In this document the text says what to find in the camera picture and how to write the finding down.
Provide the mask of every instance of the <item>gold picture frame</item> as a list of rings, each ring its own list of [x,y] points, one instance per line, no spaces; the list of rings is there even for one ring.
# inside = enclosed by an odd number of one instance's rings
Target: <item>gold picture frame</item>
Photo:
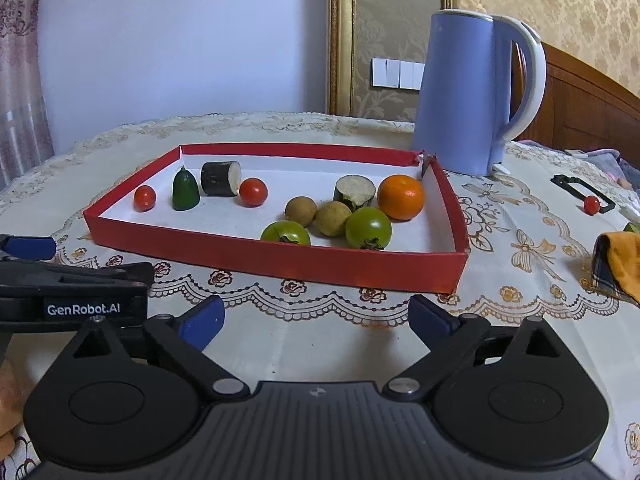
[[[441,8],[455,9],[458,0],[440,0]],[[329,70],[327,111],[350,116],[355,65],[356,0],[329,0]]]

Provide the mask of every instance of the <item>bed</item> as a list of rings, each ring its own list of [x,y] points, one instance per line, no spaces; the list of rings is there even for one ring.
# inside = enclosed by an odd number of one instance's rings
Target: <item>bed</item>
[[[640,98],[603,73],[549,44],[540,110],[518,140],[555,148],[614,148],[640,168]],[[524,59],[514,48],[511,111],[524,91]]]

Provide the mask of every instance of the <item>shallow cardboard tray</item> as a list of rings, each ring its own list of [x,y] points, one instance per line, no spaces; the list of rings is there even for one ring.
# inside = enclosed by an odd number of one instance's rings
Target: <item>shallow cardboard tray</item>
[[[205,162],[237,160],[242,178],[255,176],[269,189],[266,202],[249,208],[239,198],[204,196],[188,211],[174,211],[171,190],[185,166],[200,181]],[[376,186],[389,175],[422,180],[423,211],[408,222],[393,222],[384,251],[347,247],[343,238],[326,238],[310,227],[311,246],[262,242],[263,229],[284,219],[295,196],[317,203],[333,197],[346,174],[370,178]],[[133,193],[152,186],[158,200],[147,212],[133,208]],[[339,285],[437,292],[455,291],[468,257],[466,224],[458,200],[437,160],[414,152],[330,144],[186,144],[145,166],[84,212],[98,245],[251,274]]]

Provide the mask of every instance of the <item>red tomato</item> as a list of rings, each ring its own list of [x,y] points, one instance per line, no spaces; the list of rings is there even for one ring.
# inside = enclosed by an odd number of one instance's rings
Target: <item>red tomato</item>
[[[133,205],[138,211],[149,211],[156,205],[156,192],[151,186],[140,186],[133,194]]]
[[[600,211],[600,200],[598,200],[597,196],[589,195],[584,199],[582,207],[584,208],[584,212],[587,213],[587,215],[593,216]]]
[[[264,204],[268,193],[266,184],[259,178],[248,178],[240,184],[240,198],[252,207]]]

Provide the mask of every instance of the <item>electric kettle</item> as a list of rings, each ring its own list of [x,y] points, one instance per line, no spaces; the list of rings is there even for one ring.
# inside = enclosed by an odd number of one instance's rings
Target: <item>electric kettle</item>
[[[524,54],[526,86],[510,120],[512,41]],[[508,173],[505,144],[535,118],[545,80],[542,42],[526,23],[471,10],[434,13],[412,149],[435,154],[445,170]]]

